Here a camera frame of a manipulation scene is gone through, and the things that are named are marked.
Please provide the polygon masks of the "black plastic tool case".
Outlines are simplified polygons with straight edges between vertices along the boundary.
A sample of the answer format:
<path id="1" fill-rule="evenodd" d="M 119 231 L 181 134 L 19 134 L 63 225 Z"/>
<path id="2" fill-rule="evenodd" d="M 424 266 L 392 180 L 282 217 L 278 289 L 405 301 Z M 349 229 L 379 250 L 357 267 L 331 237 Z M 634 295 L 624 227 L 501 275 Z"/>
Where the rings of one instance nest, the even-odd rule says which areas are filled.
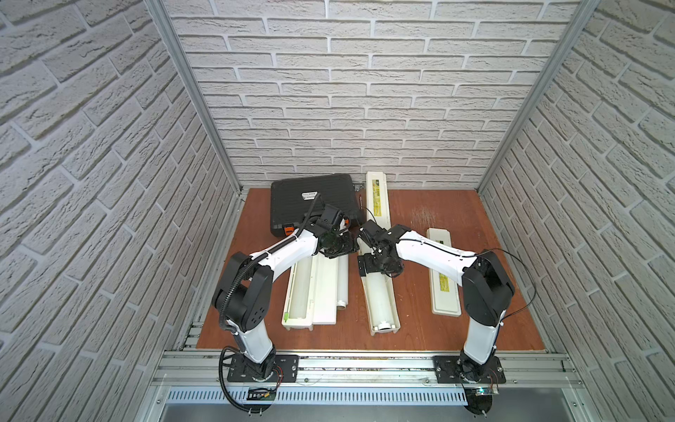
<path id="1" fill-rule="evenodd" d="M 290 230 L 299 228 L 317 194 L 320 198 L 312 209 L 313 216 L 321 216 L 325 206 L 331 205 L 344 213 L 351 227 L 365 223 L 366 215 L 359 205 L 349 174 L 283 179 L 271 184 L 272 235 L 286 237 Z"/>

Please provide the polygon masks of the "aluminium corner post right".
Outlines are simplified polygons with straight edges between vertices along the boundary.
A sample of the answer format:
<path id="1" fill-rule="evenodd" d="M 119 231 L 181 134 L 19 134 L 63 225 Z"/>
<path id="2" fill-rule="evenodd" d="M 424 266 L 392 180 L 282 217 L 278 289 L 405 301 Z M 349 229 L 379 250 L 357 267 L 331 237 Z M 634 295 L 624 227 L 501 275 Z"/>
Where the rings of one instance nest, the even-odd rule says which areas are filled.
<path id="1" fill-rule="evenodd" d="M 564 30 L 561 39 L 559 42 L 557 42 L 557 45 L 555 45 L 551 56 L 548 58 L 548 61 L 534 82 L 532 89 L 525 97 L 508 130 L 506 130 L 506 133 L 504 133 L 504 138 L 497 146 L 495 154 L 490 160 L 483 177 L 477 185 L 476 192 L 479 195 L 482 195 L 487 189 L 491 178 L 496 173 L 499 165 L 506 156 L 506 153 L 511 148 L 511 145 L 516 140 L 520 131 L 525 127 L 531 112 L 533 112 L 534 109 L 536 109 L 536 107 L 539 105 L 541 98 L 555 79 L 557 72 L 559 72 L 564 60 L 567 58 L 567 55 L 575 46 L 578 38 L 592 17 L 592 14 L 596 11 L 599 3 L 599 0 L 583 0 L 579 3 L 571 17 L 569 25 Z"/>

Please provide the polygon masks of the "white plastic wrap roll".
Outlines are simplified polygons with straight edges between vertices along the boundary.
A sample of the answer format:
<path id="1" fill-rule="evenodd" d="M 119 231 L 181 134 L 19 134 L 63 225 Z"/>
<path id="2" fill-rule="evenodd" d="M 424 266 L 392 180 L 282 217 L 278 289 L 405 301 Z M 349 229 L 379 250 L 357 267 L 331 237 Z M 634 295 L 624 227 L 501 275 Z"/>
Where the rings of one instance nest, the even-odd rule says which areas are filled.
<path id="1" fill-rule="evenodd" d="M 345 309 L 348 306 L 349 258 L 344 255 L 337 260 L 337 307 Z"/>
<path id="2" fill-rule="evenodd" d="M 371 273 L 364 282 L 373 333 L 391 331 L 395 325 L 386 279 L 383 274 Z"/>

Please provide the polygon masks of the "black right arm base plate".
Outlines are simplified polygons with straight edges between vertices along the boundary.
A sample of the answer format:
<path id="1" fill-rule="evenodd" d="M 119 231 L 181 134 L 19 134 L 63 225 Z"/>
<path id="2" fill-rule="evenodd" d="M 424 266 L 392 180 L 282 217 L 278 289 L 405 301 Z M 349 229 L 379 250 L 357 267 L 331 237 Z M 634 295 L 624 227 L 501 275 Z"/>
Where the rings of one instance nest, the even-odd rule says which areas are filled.
<path id="1" fill-rule="evenodd" d="M 504 369 L 497 356 L 492 355 L 484 364 L 460 355 L 435 355 L 432 357 L 437 383 L 506 383 Z"/>

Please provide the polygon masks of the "aluminium corner post left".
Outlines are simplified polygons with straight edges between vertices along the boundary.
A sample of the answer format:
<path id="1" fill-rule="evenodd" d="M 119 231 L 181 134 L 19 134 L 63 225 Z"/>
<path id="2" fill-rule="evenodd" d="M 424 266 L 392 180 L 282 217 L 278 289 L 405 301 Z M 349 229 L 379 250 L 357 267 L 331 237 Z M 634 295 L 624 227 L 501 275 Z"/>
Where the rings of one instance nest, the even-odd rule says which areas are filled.
<path id="1" fill-rule="evenodd" d="M 161 35 L 163 43 L 165 44 L 165 47 L 167 48 L 167 51 L 174 62 L 174 66 L 184 83 L 186 92 L 193 103 L 196 114 L 200 118 L 200 121 L 206 131 L 208 140 L 213 145 L 216 155 L 223 165 L 230 184 L 237 193 L 241 194 L 244 188 L 240 183 L 234 166 L 230 162 L 230 158 L 228 157 L 226 149 L 223 146 L 223 140 L 220 137 L 220 133 L 216 128 L 214 119 L 208 109 L 207 101 L 205 100 L 205 97 L 200 89 L 198 81 L 196 80 L 186 52 L 184 51 L 180 42 L 180 38 L 172 25 L 172 21 L 165 8 L 165 5 L 160 0 L 148 0 L 146 4 L 149 9 L 149 13 L 151 14 L 152 19 L 158 29 L 158 33 Z"/>

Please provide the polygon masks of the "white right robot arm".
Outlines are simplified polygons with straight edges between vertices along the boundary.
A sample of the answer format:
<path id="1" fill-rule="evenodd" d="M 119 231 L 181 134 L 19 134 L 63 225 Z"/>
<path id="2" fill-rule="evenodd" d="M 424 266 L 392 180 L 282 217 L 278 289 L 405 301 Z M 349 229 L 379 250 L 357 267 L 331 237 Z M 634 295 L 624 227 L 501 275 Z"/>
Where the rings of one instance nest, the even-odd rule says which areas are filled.
<path id="1" fill-rule="evenodd" d="M 407 260 L 443 274 L 462 287 L 469 329 L 457 360 L 458 371 L 470 383 L 481 381 L 494 357 L 499 327 L 515 293 L 497 254 L 458 250 L 406 226 L 384 229 L 374 221 L 360 228 L 359 239 L 371 249 L 359 258 L 362 276 L 379 273 L 395 278 L 403 273 Z"/>

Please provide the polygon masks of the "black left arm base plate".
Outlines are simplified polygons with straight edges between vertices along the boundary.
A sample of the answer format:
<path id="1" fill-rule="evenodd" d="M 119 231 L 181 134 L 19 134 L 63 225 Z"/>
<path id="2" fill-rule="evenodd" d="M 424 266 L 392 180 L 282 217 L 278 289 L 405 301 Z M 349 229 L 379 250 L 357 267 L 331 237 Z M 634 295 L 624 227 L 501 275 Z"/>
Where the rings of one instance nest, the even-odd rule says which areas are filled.
<path id="1" fill-rule="evenodd" d="M 294 383 L 297 379 L 300 356 L 297 354 L 276 354 L 262 363 L 249 360 L 242 354 L 230 361 L 227 374 L 229 383 Z"/>

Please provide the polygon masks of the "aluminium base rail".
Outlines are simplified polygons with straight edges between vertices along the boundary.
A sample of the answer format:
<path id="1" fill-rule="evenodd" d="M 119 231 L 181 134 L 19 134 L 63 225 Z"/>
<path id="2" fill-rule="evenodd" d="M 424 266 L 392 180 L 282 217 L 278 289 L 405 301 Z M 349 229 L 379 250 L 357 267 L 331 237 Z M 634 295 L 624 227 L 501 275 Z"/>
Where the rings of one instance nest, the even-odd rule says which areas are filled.
<path id="1" fill-rule="evenodd" d="M 559 390 L 573 411 L 590 397 L 571 358 L 560 353 L 503 352 L 485 380 L 455 374 L 450 353 L 309 352 L 281 354 L 282 380 L 249 380 L 219 366 L 216 350 L 167 352 L 151 377 L 140 415 L 157 418 L 167 404 L 467 405 L 508 390 Z"/>

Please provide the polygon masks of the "aluminium corner post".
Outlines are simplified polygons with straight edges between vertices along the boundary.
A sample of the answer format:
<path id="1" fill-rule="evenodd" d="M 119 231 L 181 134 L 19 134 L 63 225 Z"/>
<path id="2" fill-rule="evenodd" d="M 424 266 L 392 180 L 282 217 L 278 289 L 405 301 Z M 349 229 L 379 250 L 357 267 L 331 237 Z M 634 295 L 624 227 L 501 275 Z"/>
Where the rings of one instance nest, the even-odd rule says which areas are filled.
<path id="1" fill-rule="evenodd" d="M 161 35 L 163 43 L 165 44 L 165 47 L 167 48 L 167 51 L 174 62 L 174 66 L 184 83 L 186 92 L 193 103 L 196 114 L 200 118 L 200 121 L 206 131 L 208 140 L 213 145 L 216 155 L 223 165 L 230 184 L 237 193 L 241 194 L 244 188 L 240 183 L 234 166 L 230 162 L 230 158 L 228 157 L 226 149 L 223 146 L 223 140 L 220 137 L 220 133 L 216 128 L 214 119 L 208 109 L 207 101 L 205 100 L 205 97 L 200 89 L 198 81 L 196 80 L 186 52 L 184 51 L 180 42 L 180 38 L 172 25 L 172 21 L 165 8 L 165 5 L 160 0 L 148 0 L 146 4 L 149 9 L 149 13 L 151 14 L 152 19 L 158 29 L 158 33 Z"/>
<path id="2" fill-rule="evenodd" d="M 536 109 L 536 107 L 539 105 L 541 98 L 555 79 L 557 72 L 559 72 L 564 60 L 567 58 L 567 55 L 575 46 L 578 38 L 592 17 L 592 14 L 596 11 L 599 3 L 599 0 L 583 0 L 579 3 L 571 17 L 569 25 L 564 30 L 561 39 L 559 42 L 557 42 L 557 45 L 555 45 L 551 56 L 548 58 L 548 61 L 534 82 L 532 89 L 525 97 L 508 130 L 506 130 L 506 133 L 504 133 L 504 138 L 497 146 L 495 154 L 490 160 L 483 177 L 477 185 L 476 192 L 479 195 L 482 195 L 487 189 L 491 178 L 496 173 L 499 165 L 506 156 L 506 153 L 511 148 L 511 145 L 516 140 L 520 131 L 525 127 L 531 112 L 533 112 L 534 109 Z"/>

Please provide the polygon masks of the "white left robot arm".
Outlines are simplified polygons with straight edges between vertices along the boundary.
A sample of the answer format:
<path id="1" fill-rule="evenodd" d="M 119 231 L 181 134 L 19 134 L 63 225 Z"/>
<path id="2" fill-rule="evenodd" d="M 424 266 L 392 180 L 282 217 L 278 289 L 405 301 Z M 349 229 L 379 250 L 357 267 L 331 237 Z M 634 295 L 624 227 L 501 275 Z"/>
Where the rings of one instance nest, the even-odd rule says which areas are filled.
<path id="1" fill-rule="evenodd" d="M 276 355 L 264 323 L 274 281 L 305 258 L 317 254 L 338 258 L 356 251 L 357 242 L 349 230 L 324 230 L 312 224 L 262 251 L 232 255 L 211 300 L 219 327 L 233 334 L 239 353 L 250 364 L 267 371 Z"/>

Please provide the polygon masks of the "cream dispenser with lid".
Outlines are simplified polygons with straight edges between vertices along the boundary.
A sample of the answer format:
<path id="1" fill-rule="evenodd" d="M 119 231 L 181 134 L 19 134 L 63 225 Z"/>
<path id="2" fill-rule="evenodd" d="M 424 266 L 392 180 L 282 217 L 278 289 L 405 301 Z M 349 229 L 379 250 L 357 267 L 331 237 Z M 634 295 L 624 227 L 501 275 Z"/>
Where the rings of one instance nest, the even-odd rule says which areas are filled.
<path id="1" fill-rule="evenodd" d="M 290 270 L 282 325 L 287 330 L 335 325 L 338 311 L 339 260 L 322 254 L 304 258 Z"/>

